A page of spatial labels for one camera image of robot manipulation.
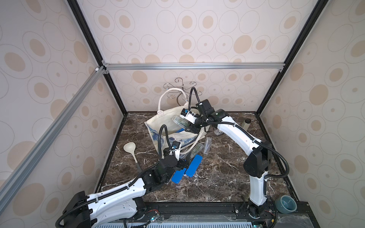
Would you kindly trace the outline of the black corner frame post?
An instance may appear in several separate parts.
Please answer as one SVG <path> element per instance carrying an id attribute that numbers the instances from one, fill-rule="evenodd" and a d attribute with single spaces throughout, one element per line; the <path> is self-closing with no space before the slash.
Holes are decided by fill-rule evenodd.
<path id="1" fill-rule="evenodd" d="M 304 42 L 306 41 L 307 37 L 309 36 L 315 23 L 319 19 L 320 15 L 322 14 L 322 12 L 325 9 L 328 2 L 329 2 L 329 0 L 320 0 L 320 1 L 316 2 L 313 11 L 309 14 L 309 17 L 305 21 L 303 29 L 300 31 L 298 38 L 295 40 L 293 47 L 291 48 L 287 58 L 284 61 L 285 66 L 283 67 L 282 70 L 280 70 L 278 72 L 278 74 L 274 78 L 273 83 L 271 84 L 262 103 L 260 104 L 258 110 L 256 111 L 256 114 L 258 116 L 260 116 L 262 114 L 262 112 L 264 111 L 269 100 L 273 96 L 274 92 L 276 91 L 277 87 L 279 86 L 280 82 L 282 81 L 283 77 L 285 76 L 286 72 L 288 71 L 289 67 L 291 66 L 292 62 L 294 61 L 299 50 L 302 48 Z"/>
<path id="2" fill-rule="evenodd" d="M 96 62 L 99 66 L 105 67 L 106 65 L 103 63 L 103 57 L 100 53 L 100 50 L 98 48 L 98 45 L 96 43 L 96 40 L 94 39 L 94 36 L 92 35 L 92 32 L 88 26 L 88 23 L 82 13 L 81 7 L 79 3 L 76 0 L 67 0 L 67 3 L 69 7 L 71 8 L 72 14 L 75 17 L 81 32 L 84 35 L 84 38 L 87 41 L 87 44 L 92 52 L 93 57 L 95 58 Z M 121 97 L 117 91 L 116 85 L 108 71 L 104 74 L 104 78 L 122 112 L 123 115 L 127 114 L 127 110 L 121 100 Z"/>

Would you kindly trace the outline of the teal ceramic cup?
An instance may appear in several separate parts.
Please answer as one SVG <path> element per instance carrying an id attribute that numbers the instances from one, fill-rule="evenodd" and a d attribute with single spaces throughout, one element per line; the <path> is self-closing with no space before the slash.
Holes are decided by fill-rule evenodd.
<path id="1" fill-rule="evenodd" d="M 277 210 L 281 214 L 293 213 L 297 210 L 297 203 L 288 195 L 283 195 L 275 200 Z"/>

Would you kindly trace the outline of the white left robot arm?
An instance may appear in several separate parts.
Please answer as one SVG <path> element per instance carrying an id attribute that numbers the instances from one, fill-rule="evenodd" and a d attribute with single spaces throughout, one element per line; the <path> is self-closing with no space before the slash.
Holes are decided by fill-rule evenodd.
<path id="1" fill-rule="evenodd" d="M 57 219 L 57 228 L 95 228 L 99 225 L 143 216 L 146 207 L 142 197 L 161 189 L 176 171 L 188 168 L 190 162 L 168 155 L 142 171 L 131 181 L 108 191 L 86 195 L 76 193 Z"/>

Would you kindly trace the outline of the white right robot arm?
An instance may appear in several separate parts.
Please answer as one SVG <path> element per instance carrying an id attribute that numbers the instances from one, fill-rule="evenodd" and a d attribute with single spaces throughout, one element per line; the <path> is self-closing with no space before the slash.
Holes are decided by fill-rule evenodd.
<path id="1" fill-rule="evenodd" d="M 180 113 L 180 117 L 189 123 L 188 130 L 198 133 L 206 126 L 213 126 L 240 146 L 247 155 L 243 167 L 250 176 L 250 203 L 257 207 L 264 205 L 267 201 L 266 182 L 272 158 L 269 144 L 244 130 L 226 111 L 215 111 L 207 99 L 196 104 L 196 109 L 198 114 L 189 108 L 184 108 Z"/>

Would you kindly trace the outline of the diagonal aluminium rail left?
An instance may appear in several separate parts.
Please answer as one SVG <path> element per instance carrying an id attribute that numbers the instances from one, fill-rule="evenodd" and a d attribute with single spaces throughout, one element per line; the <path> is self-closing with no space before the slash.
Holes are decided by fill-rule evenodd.
<path id="1" fill-rule="evenodd" d="M 77 108 L 85 99 L 94 84 L 105 72 L 105 66 L 99 66 L 93 74 L 86 80 L 80 90 L 73 96 L 70 102 L 65 106 L 56 120 L 50 125 L 42 137 L 35 143 L 27 156 L 18 165 L 9 179 L 5 182 L 1 189 L 1 213 L 7 208 L 11 200 L 14 198 L 20 187 L 27 180 L 29 175 L 40 162 L 44 154 L 48 151 L 52 143 L 55 141 L 60 131 L 65 127 L 71 119 Z"/>

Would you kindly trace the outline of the clear case green insert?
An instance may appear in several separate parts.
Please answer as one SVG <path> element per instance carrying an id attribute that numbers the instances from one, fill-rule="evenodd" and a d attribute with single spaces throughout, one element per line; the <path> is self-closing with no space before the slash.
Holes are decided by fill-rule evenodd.
<path id="1" fill-rule="evenodd" d="M 189 154 L 190 159 L 193 159 L 202 149 L 204 148 L 204 145 L 202 143 L 198 143 Z"/>

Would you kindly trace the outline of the clear case blue compass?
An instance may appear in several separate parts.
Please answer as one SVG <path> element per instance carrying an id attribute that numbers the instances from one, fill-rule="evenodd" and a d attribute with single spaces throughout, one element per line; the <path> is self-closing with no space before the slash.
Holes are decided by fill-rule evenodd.
<path id="1" fill-rule="evenodd" d="M 203 154 L 205 154 L 205 155 L 209 154 L 210 149 L 211 149 L 211 145 L 212 145 L 212 138 L 211 137 L 206 137 Z"/>

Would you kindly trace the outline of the silver metal hook stand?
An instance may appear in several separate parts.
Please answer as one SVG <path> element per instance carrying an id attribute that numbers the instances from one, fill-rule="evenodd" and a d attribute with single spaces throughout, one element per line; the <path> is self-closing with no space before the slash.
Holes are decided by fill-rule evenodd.
<path id="1" fill-rule="evenodd" d="M 165 90 L 172 89 L 172 88 L 178 88 L 184 91 L 187 94 L 187 98 L 183 98 L 183 93 L 181 91 L 170 91 L 167 93 L 168 101 L 175 101 L 178 105 L 180 105 L 180 101 L 188 101 L 189 93 L 192 87 L 195 87 L 197 85 L 197 82 L 190 81 L 185 83 L 182 78 L 178 77 L 175 79 L 175 83 L 165 83 L 163 85 L 163 88 Z"/>

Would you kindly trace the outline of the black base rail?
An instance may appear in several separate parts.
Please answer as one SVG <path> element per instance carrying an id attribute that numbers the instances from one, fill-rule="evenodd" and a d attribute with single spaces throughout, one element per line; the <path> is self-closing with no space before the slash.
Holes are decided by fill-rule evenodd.
<path id="1" fill-rule="evenodd" d="M 248 227 L 248 228 L 318 228 L 314 213 L 307 202 L 297 203 L 289 214 L 278 211 L 273 202 L 259 218 L 249 213 L 247 202 L 168 202 L 146 203 L 134 216 L 118 215 L 98 227 Z"/>

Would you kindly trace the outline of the clear case gold label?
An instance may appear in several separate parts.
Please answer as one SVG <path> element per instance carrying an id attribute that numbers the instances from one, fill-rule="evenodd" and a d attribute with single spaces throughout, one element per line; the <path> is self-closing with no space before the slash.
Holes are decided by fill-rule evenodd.
<path id="1" fill-rule="evenodd" d="M 187 120 L 185 120 L 185 119 L 183 119 L 179 116 L 174 116 L 172 118 L 172 120 L 175 124 L 177 124 L 178 126 L 180 126 L 183 129 L 187 129 L 189 127 L 189 124 L 190 124 L 189 121 L 187 121 Z"/>

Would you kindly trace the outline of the black corner frame post left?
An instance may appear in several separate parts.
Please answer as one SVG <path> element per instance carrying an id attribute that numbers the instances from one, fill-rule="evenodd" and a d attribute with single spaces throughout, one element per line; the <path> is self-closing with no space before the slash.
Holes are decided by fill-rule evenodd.
<path id="1" fill-rule="evenodd" d="M 92 32 L 88 26 L 88 23 L 82 13 L 81 7 L 79 3 L 76 0 L 67 0 L 67 3 L 69 7 L 71 8 L 72 14 L 75 17 L 81 32 L 84 35 L 84 38 L 87 41 L 87 44 L 92 52 L 93 57 L 95 58 L 96 62 L 99 66 L 105 67 L 106 65 L 103 63 L 103 57 L 100 53 L 100 50 L 98 48 L 98 45 L 96 43 L 96 40 L 94 39 L 94 36 L 92 35 Z M 123 115 L 127 114 L 127 110 L 121 100 L 121 97 L 117 91 L 116 85 L 108 71 L 104 74 L 104 78 L 122 112 Z"/>

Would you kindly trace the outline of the small jar black lid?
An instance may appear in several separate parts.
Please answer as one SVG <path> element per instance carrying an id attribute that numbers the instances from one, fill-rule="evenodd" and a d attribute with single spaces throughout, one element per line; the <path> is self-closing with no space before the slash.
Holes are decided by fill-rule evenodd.
<path id="1" fill-rule="evenodd" d="M 248 128 L 250 127 L 251 122 L 252 122 L 252 120 L 251 120 L 250 118 L 246 118 L 246 119 L 242 122 L 241 127 L 242 127 L 245 131 L 248 131 Z"/>

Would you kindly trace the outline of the black corner frame post right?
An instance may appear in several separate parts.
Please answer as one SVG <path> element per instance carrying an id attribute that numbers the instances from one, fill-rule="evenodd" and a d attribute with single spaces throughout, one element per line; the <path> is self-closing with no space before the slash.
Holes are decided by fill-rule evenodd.
<path id="1" fill-rule="evenodd" d="M 325 9 L 328 2 L 329 2 L 329 0 L 320 0 L 320 1 L 316 2 L 313 11 L 309 14 L 309 17 L 305 21 L 303 29 L 300 31 L 298 38 L 295 40 L 293 47 L 291 48 L 287 58 L 284 61 L 285 66 L 283 67 L 282 70 L 280 70 L 278 72 L 278 74 L 274 78 L 273 83 L 271 84 L 262 103 L 260 104 L 258 110 L 256 111 L 256 114 L 258 116 L 260 116 L 262 114 L 262 112 L 264 111 L 269 100 L 273 96 L 274 92 L 276 91 L 277 87 L 279 86 L 280 82 L 282 81 L 283 77 L 285 76 L 286 72 L 288 71 L 289 67 L 291 66 L 292 62 L 294 61 L 299 50 L 302 48 L 304 42 L 306 41 L 307 37 L 309 36 L 315 23 L 319 19 L 320 15 L 322 14 L 322 12 Z"/>

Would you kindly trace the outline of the starry night canvas bag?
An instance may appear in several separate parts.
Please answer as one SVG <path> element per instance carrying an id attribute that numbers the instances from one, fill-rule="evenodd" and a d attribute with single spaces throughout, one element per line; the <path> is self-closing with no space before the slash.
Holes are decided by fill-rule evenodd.
<path id="1" fill-rule="evenodd" d="M 181 89 L 168 89 L 159 98 L 157 114 L 147 120 L 145 125 L 157 151 L 159 150 L 158 143 L 161 143 L 162 149 L 165 149 L 168 147 L 168 142 L 172 143 L 173 141 L 177 141 L 181 143 L 182 151 L 180 152 L 180 156 L 184 156 L 187 155 L 197 145 L 199 140 L 205 138 L 209 127 L 201 129 L 198 134 L 194 134 L 187 132 L 185 129 L 173 122 L 172 118 L 174 116 L 180 116 L 181 111 L 184 108 L 188 108 L 188 102 L 186 102 L 183 106 L 177 106 L 168 110 L 161 109 L 160 102 L 162 98 L 164 98 L 165 94 L 174 90 L 181 91 L 183 96 L 187 98 L 186 93 Z"/>

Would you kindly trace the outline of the horizontal aluminium rail back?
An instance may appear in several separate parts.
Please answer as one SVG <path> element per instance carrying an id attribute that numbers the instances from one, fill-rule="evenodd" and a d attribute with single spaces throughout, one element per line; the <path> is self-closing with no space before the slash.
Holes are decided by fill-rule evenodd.
<path id="1" fill-rule="evenodd" d="M 283 69 L 283 62 L 105 64 L 107 70 Z"/>

